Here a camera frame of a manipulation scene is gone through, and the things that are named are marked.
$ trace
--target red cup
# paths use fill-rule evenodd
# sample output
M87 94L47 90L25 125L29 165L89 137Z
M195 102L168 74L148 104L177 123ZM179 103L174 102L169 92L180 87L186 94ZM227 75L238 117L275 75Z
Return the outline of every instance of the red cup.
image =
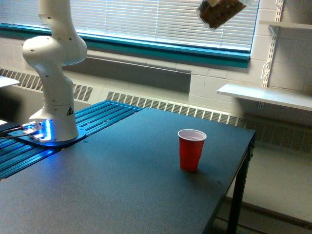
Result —
M183 129L177 134L180 141L180 168L186 172L196 172L207 136L194 129Z

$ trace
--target robotic arm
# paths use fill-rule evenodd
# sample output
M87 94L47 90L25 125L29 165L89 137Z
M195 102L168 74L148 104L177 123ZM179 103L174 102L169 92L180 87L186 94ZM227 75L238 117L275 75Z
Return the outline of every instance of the robotic arm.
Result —
M29 119L40 123L41 130L32 137L41 142L68 141L78 136L78 130L73 83L64 75L62 66L83 61L87 46L75 31L70 0L39 0L39 16L52 35L28 39L23 46L25 60L38 72L43 85L43 108Z

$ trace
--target window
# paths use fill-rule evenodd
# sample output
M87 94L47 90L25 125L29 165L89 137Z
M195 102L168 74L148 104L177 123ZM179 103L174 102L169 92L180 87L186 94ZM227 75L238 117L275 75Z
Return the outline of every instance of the window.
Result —
M215 31L198 19L201 0L71 0L78 32L249 53L258 0ZM36 0L0 1L0 22L46 27Z

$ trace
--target wall shelf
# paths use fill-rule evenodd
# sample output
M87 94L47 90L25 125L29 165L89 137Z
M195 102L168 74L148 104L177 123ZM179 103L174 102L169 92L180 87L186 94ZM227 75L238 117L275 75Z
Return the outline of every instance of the wall shelf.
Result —
M312 111L312 96L295 91L247 84L226 84L221 87L217 93L236 98Z
M19 82L16 79L11 79L11 78L0 76L0 88L15 85L15 84L19 84Z
M264 20L260 20L259 23L260 24L267 24L267 25L273 26L273 27L312 30L312 25L310 25L310 24L274 22L274 21L264 21Z

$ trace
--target teal window frame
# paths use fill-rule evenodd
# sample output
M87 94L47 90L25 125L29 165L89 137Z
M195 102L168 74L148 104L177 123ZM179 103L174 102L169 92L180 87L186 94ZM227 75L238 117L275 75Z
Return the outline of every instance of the teal window frame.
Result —
M51 35L50 29L0 23L0 36L28 39L35 36ZM169 59L181 63L213 64L247 68L250 51L225 51L173 44L154 43L133 39L121 39L94 34L79 33L88 48L104 49L116 53Z

